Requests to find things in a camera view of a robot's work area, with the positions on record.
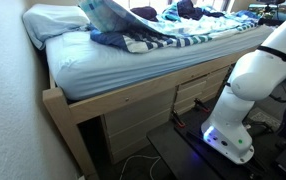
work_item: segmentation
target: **striped blanket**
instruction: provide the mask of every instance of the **striped blanket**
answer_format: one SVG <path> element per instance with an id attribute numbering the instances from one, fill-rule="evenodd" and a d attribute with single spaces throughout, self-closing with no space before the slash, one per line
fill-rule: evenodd
<path id="1" fill-rule="evenodd" d="M 95 26 L 91 39 L 101 44 L 122 48 L 131 53 L 146 53 L 157 48 L 184 47 L 242 33 L 257 26 L 255 20 L 226 14 L 199 21 L 178 17 L 158 22 L 143 19 L 113 0 L 80 0 L 80 7 Z"/>

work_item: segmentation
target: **floor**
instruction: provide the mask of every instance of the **floor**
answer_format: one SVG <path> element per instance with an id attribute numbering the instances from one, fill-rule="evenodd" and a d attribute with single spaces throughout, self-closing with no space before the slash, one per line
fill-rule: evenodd
<path id="1" fill-rule="evenodd" d="M 286 80 L 282 85 L 278 86 L 273 94 L 275 96 L 282 96 L 286 98 Z M 281 104 L 275 102 L 271 98 L 266 98 L 262 101 L 257 101 L 253 109 L 259 109 L 268 117 L 272 118 L 276 122 L 281 122 L 283 112 L 286 108 L 286 103 Z M 104 137 L 101 136 L 101 139 L 98 139 L 100 132 L 99 129 L 91 129 L 91 127 L 100 126 L 99 119 L 89 121 L 87 124 L 82 124 L 80 126 L 81 132 L 88 140 L 88 146 L 95 146 L 97 148 L 89 148 L 92 151 L 90 152 L 93 157 L 93 161 L 97 168 L 98 174 L 101 180 L 114 180 L 120 179 L 121 172 L 123 169 L 126 160 L 119 162 L 118 164 L 112 165 L 110 163 L 107 149 L 104 142 Z M 146 148 L 136 152 L 133 155 L 144 155 L 149 157 L 158 156 L 158 153 L 155 151 L 152 145 L 147 146 Z M 150 168 L 152 167 L 155 159 L 146 159 L 146 158 L 133 158 L 128 161 L 127 166 L 124 170 L 122 179 L 123 180 L 148 180 L 150 178 Z M 166 166 L 166 164 L 160 160 L 158 161 L 152 171 L 152 177 L 155 180 L 174 180 L 175 177 Z"/>

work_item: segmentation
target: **wooden post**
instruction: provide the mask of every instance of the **wooden post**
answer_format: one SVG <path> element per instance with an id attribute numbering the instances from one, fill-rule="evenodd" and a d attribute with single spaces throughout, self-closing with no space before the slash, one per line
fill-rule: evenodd
<path id="1" fill-rule="evenodd" d="M 43 102 L 86 179 L 99 179 L 77 123 L 72 120 L 62 89 L 54 88 L 43 91 Z"/>

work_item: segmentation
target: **window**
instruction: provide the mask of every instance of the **window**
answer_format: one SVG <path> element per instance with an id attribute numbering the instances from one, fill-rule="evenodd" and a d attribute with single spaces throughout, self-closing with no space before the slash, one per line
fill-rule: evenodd
<path id="1" fill-rule="evenodd" d="M 179 0 L 114 0 L 125 8 L 151 6 L 156 9 L 158 13 L 162 11 L 171 3 Z M 226 10 L 229 0 L 191 0 L 195 6 L 213 6 L 218 11 Z"/>

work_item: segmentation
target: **white pillow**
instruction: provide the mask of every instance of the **white pillow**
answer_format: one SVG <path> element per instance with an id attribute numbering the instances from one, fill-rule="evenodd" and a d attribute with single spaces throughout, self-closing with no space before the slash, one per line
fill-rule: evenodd
<path id="1" fill-rule="evenodd" d="M 90 20 L 77 6 L 35 4 L 24 13 L 23 22 L 33 44 L 41 50 L 48 38 L 80 30 Z"/>

